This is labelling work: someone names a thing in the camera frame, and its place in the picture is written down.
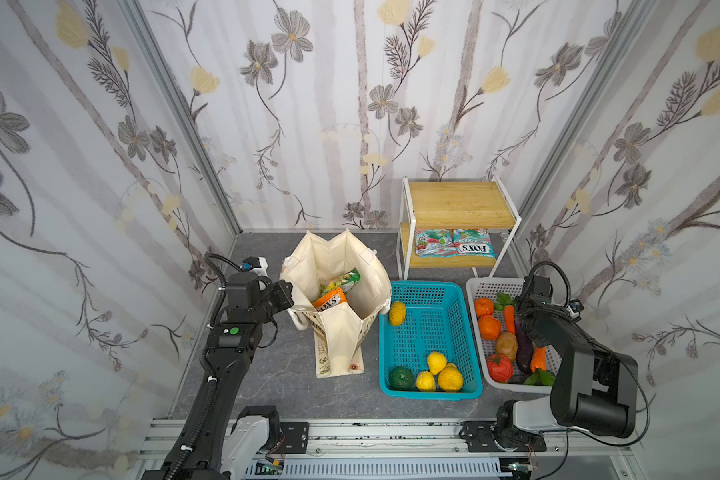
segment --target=carrot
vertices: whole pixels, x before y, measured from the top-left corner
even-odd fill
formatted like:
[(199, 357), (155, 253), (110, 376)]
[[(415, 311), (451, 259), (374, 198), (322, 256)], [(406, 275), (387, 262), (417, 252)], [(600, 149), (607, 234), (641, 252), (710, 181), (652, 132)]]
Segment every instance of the carrot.
[(535, 372), (536, 369), (547, 370), (547, 347), (543, 346), (536, 349), (534, 358), (530, 360), (530, 369)]
[(504, 307), (504, 323), (507, 324), (507, 331), (509, 333), (516, 333), (514, 328), (514, 307), (512, 305), (506, 305)]

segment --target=wall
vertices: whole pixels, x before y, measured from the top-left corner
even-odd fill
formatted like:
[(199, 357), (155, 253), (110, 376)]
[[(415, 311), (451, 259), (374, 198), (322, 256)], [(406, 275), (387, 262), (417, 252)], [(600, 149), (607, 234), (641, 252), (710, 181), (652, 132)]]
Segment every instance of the wall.
[(720, 0), (658, 2), (520, 238), (639, 362), (650, 477), (720, 477)]
[(0, 478), (121, 478), (232, 238), (114, 2), (0, 2)]
[(519, 204), (617, 0), (141, 0), (243, 228), (393, 228), (402, 178)]

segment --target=blue basket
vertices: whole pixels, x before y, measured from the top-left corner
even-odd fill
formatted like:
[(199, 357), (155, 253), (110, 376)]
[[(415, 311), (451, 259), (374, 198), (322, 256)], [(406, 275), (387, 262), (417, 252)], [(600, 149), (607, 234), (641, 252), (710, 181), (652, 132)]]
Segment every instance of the blue basket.
[[(405, 321), (400, 326), (392, 326), (389, 315), (379, 318), (378, 382), (384, 393), (428, 400), (478, 398), (483, 392), (480, 363), (461, 287), (443, 282), (392, 282), (392, 301), (405, 304)], [(404, 392), (389, 388), (389, 373), (393, 368), (403, 366), (416, 376), (428, 369), (427, 356), (432, 351), (441, 352), (456, 364), (464, 376), (460, 392)]]

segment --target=gray marble tabletop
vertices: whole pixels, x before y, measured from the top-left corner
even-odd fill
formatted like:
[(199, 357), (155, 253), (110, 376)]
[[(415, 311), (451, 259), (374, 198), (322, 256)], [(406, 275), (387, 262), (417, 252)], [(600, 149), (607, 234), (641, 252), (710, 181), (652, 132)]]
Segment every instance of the gray marble tabletop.
[[(322, 234), (330, 238), (335, 234)], [(390, 280), (398, 278), (394, 254), (396, 234), (357, 233), (358, 238), (378, 252), (378, 258), (389, 272)], [(265, 256), (269, 276), (278, 280), (283, 259), (293, 252), (302, 234), (242, 234), (232, 253), (240, 261), (248, 256)], [(498, 236), (492, 238), (500, 248)], [(486, 276), (488, 269), (478, 269)], [(502, 260), (497, 276), (516, 277), (508, 257)], [(464, 288), (472, 276), (470, 269), (411, 270), (410, 280), (452, 282)], [(493, 417), (500, 404), (509, 399), (536, 398), (509, 390), (495, 389), (483, 380), (483, 394), (474, 400), (413, 400), (384, 394), (378, 382), (378, 327), (374, 325), (362, 345), (365, 373), (327, 379), (315, 377), (315, 343), (312, 330), (298, 331), (286, 312), (276, 316), (277, 340), (272, 346), (256, 351), (250, 370), (240, 387), (232, 417), (245, 406), (275, 405), (280, 418), (477, 418)], [(274, 326), (264, 326), (269, 341)], [(202, 379), (197, 356), (192, 358), (183, 388), (173, 409), (172, 418), (186, 418)]]

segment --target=green lime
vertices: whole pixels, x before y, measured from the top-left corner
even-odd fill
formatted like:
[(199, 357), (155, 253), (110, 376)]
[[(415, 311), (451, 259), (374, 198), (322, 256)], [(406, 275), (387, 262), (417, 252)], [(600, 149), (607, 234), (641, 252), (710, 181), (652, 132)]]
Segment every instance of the green lime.
[(389, 373), (389, 388), (393, 390), (410, 390), (413, 389), (415, 377), (411, 370), (402, 366), (396, 366)]

